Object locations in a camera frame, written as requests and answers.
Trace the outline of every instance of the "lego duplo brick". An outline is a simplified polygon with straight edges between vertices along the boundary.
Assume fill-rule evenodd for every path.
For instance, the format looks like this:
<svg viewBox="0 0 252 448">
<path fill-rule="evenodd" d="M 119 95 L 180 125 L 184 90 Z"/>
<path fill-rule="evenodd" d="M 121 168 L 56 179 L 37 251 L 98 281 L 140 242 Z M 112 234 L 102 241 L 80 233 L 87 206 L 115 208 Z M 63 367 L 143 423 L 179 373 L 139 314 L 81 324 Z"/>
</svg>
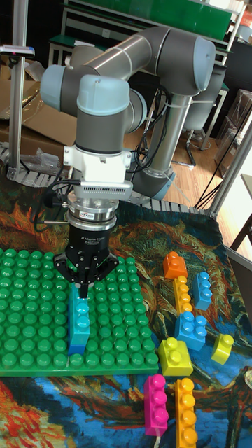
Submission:
<svg viewBox="0 0 252 448">
<path fill-rule="evenodd" d="M 194 384 L 190 378 L 177 379 L 175 383 L 176 448 L 196 448 L 197 433 L 194 412 Z"/>
<path fill-rule="evenodd" d="M 180 275 L 188 277 L 186 262 L 177 252 L 170 252 L 163 261 L 164 277 L 166 279 L 177 279 Z"/>
<path fill-rule="evenodd" d="M 90 335 L 88 299 L 80 299 L 78 288 L 71 286 L 69 297 L 69 351 L 68 355 L 83 355 Z"/>
<path fill-rule="evenodd" d="M 145 434 L 161 437 L 167 430 L 168 412 L 165 378 L 156 374 L 148 377 L 143 385 Z"/>
<path fill-rule="evenodd" d="M 157 352 L 164 376 L 189 377 L 193 372 L 193 364 L 184 341 L 168 337 L 161 342 Z"/>
<path fill-rule="evenodd" d="M 223 365 L 230 357 L 234 339 L 230 335 L 220 334 L 214 343 L 211 359 Z"/>
<path fill-rule="evenodd" d="M 190 304 L 191 297 L 188 294 L 189 287 L 187 286 L 187 278 L 180 275 L 177 279 L 173 280 L 174 295 L 177 314 L 184 311 L 192 311 L 193 307 Z"/>
<path fill-rule="evenodd" d="M 53 254 L 0 250 L 0 375 L 156 373 L 151 330 L 133 258 L 88 292 L 90 337 L 67 356 L 70 285 Z"/>
<path fill-rule="evenodd" d="M 200 272 L 197 274 L 192 282 L 192 291 L 195 301 L 195 308 L 206 311 L 211 304 L 211 296 L 213 293 L 210 290 L 209 275 L 207 272 Z"/>
<path fill-rule="evenodd" d="M 206 324 L 207 320 L 203 316 L 194 317 L 185 311 L 176 320 L 175 338 L 184 341 L 189 349 L 199 351 L 206 342 Z"/>
</svg>

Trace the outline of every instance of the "green baseplate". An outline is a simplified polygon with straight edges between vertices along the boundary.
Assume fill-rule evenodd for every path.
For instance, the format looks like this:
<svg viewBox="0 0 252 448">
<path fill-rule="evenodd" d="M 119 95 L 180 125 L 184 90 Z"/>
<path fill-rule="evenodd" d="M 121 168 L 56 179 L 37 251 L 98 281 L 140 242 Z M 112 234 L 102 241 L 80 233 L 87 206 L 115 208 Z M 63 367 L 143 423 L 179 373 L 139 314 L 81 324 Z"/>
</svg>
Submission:
<svg viewBox="0 0 252 448">
<path fill-rule="evenodd" d="M 67 356 L 69 283 L 53 254 L 0 249 L 0 376 L 127 375 L 158 371 L 133 258 L 88 292 L 90 338 Z"/>
</svg>

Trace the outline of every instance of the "blue lego brick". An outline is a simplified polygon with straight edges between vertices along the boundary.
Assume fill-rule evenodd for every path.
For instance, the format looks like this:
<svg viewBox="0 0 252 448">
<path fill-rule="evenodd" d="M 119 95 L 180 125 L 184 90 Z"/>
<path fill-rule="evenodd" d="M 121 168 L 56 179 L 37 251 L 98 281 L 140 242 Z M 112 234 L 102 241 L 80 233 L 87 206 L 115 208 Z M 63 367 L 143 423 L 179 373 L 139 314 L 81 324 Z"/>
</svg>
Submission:
<svg viewBox="0 0 252 448">
<path fill-rule="evenodd" d="M 209 275 L 207 272 L 200 272 L 197 274 L 192 282 L 192 291 L 195 301 L 195 308 L 207 310 L 211 304 L 211 296 L 213 295 L 210 291 L 211 284 L 209 283 Z"/>
<path fill-rule="evenodd" d="M 68 356 L 74 355 L 78 353 L 79 355 L 83 355 L 85 351 L 85 345 L 69 345 Z"/>
<path fill-rule="evenodd" d="M 185 311 L 176 320 L 174 337 L 184 341 L 189 349 L 199 351 L 206 342 L 206 324 L 203 316 L 194 317 L 190 311 Z"/>
<path fill-rule="evenodd" d="M 90 335 L 88 311 L 88 299 L 80 299 L 78 288 L 72 285 L 69 297 L 69 356 L 84 353 Z"/>
</svg>

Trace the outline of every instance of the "yellow lego brick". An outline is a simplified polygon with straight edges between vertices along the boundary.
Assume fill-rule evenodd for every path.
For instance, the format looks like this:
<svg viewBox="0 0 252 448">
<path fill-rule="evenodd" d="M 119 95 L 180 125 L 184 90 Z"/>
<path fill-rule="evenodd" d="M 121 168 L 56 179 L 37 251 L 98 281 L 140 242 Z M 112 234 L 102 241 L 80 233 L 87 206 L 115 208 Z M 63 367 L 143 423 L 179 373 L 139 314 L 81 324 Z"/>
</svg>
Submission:
<svg viewBox="0 0 252 448">
<path fill-rule="evenodd" d="M 173 280 L 176 310 L 178 316 L 184 311 L 191 312 L 193 310 L 193 307 L 190 304 L 191 298 L 188 294 L 189 287 L 187 286 L 186 282 L 187 279 L 183 275 L 180 275 L 177 279 Z"/>
<path fill-rule="evenodd" d="M 197 433 L 194 413 L 194 384 L 190 378 L 178 379 L 175 383 L 176 448 L 196 448 Z"/>
<path fill-rule="evenodd" d="M 184 341 L 168 337 L 158 347 L 158 356 L 164 377 L 189 377 L 193 372 L 188 348 Z"/>
<path fill-rule="evenodd" d="M 220 334 L 214 343 L 211 359 L 219 364 L 225 364 L 230 357 L 234 342 L 232 336 Z"/>
</svg>

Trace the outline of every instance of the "green shelf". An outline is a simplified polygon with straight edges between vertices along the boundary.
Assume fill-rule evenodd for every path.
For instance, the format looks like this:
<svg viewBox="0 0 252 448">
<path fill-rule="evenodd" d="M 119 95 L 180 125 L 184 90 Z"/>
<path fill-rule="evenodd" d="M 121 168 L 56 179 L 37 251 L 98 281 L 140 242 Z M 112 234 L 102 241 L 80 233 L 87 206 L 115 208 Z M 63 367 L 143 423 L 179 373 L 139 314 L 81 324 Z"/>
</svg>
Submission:
<svg viewBox="0 0 252 448">
<path fill-rule="evenodd" d="M 107 8 L 121 15 L 150 20 L 220 41 L 224 38 L 231 18 L 230 11 L 189 0 L 83 0 L 83 4 Z"/>
</svg>

